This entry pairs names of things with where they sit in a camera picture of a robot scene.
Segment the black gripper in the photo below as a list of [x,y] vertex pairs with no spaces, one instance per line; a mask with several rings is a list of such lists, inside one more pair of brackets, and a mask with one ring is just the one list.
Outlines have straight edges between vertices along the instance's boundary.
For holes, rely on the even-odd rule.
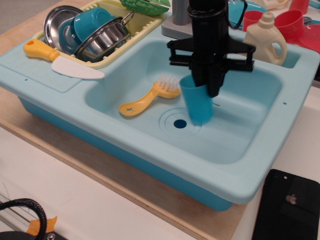
[[[191,18],[192,37],[167,44],[169,61],[173,66],[191,68],[195,86],[207,84],[209,96],[215,98],[228,70],[253,70],[256,48],[230,37],[227,0],[190,0],[187,13]],[[211,64],[207,77],[204,66]]]

